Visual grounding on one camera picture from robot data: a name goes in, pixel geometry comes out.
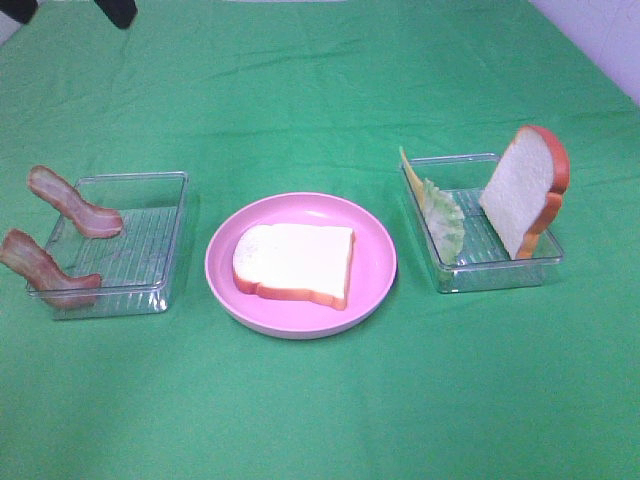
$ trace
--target black object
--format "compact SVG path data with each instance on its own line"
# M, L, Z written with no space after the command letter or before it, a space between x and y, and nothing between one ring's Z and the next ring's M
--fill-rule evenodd
M0 11L23 24L29 23L37 9L36 0L0 0Z
M118 28L129 28L138 13L134 0L95 0L95 2Z

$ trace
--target green fabric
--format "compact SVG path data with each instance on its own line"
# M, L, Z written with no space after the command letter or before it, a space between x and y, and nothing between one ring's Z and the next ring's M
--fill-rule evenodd
M47 2L0 49L0 232L44 242L25 187L186 170L192 242L160 315L54 322L0 268L0 477L636 478L640 114L526 1L139 0L131 29ZM566 253L538 288L442 295L403 206L413 156L564 142ZM343 334L266 337L225 313L206 246L285 191L388 228L398 276Z

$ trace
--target toy bacon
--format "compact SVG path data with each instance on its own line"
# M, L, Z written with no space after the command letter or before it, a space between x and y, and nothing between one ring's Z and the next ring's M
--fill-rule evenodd
M31 169L27 185L33 193L70 219L85 237L109 238L122 230L122 217L117 210L87 202L66 180L43 165Z
M22 275L39 291L98 288L102 283L102 279L97 273L84 277L68 276L60 270L51 255L38 246L33 238L15 228L7 233L2 242L0 262ZM96 297L94 295L76 295L73 297L45 297L44 300L57 308L76 308L93 304Z

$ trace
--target white bread slice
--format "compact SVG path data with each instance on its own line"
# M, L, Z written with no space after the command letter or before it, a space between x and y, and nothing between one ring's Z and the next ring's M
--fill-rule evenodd
M349 227L255 225L233 252L233 279L243 293L344 310L354 241Z
M568 186L569 157L562 143L544 127L521 127L479 199L511 259L533 256Z

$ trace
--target toy bread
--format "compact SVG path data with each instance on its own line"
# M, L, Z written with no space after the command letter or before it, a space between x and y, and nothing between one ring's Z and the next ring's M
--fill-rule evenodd
M520 128L479 199L511 259L531 258L568 186L562 143L546 128Z
M243 293L344 310L354 241L349 227L255 225L233 253L233 279Z

